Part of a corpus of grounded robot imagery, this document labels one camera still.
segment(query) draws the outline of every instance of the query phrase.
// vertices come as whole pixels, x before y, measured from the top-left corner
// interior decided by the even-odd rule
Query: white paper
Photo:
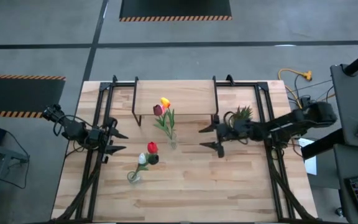
[[[302,147],[305,147],[311,143],[313,143],[314,141],[309,140],[309,139],[304,139],[304,138],[300,138],[299,139],[299,145]],[[317,175],[317,160],[316,160],[316,156],[313,156],[310,159],[305,160],[305,167],[306,167],[306,172],[308,174],[312,174],[312,175]]]

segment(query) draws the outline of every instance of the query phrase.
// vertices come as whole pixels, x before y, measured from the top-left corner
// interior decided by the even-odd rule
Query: yellow and black striped tape
[[[7,117],[7,118],[42,118],[42,112],[0,111],[0,117]]]
[[[34,80],[66,80],[66,77],[42,76],[42,75],[0,75],[0,78],[34,79]]]
[[[231,16],[147,16],[123,17],[120,22],[229,21]]]

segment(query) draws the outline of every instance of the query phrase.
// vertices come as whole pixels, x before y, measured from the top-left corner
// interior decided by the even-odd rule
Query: floor
[[[358,57],[358,0],[231,0],[234,19],[219,22],[123,23],[118,21],[120,5],[120,0],[0,0],[0,45],[22,45],[0,47],[0,74],[66,76],[60,104],[73,114],[83,80],[110,80],[112,75],[119,80],[222,79],[227,74],[237,80],[272,80],[281,68],[311,70],[312,82],[298,80],[303,88],[330,80],[331,65]],[[98,42],[111,45],[96,49]],[[142,44],[150,42],[192,44]],[[235,44],[192,47],[194,42]],[[274,46],[291,43],[298,46]],[[294,78],[283,74],[292,88]],[[331,85],[305,88],[300,95],[316,99]],[[335,105],[334,98],[329,102]],[[0,118],[0,127],[15,134],[32,160],[25,190],[3,188],[0,223],[50,218],[67,148],[52,126],[44,120]],[[306,137],[320,138],[338,127],[311,129]],[[24,169],[17,168],[7,179],[22,183],[23,175]],[[320,218],[345,222],[333,214],[337,192],[312,191]],[[332,203],[326,203],[327,197]]]

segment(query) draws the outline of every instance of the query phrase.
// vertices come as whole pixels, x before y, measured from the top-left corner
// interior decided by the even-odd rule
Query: clear glass vase
[[[168,145],[172,149],[176,149],[178,147],[177,135],[175,132],[172,132],[172,138],[168,137]]]
[[[127,179],[129,181],[129,183],[136,184],[138,181],[140,181],[140,175],[138,172],[130,171],[127,174]]]

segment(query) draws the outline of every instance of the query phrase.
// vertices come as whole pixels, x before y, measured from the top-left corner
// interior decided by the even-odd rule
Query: white tulip
[[[147,160],[146,160],[146,155],[144,154],[144,153],[141,153],[140,155],[139,155],[139,161],[138,161],[138,163],[140,164],[140,165],[143,165],[143,164],[145,164],[147,162]]]

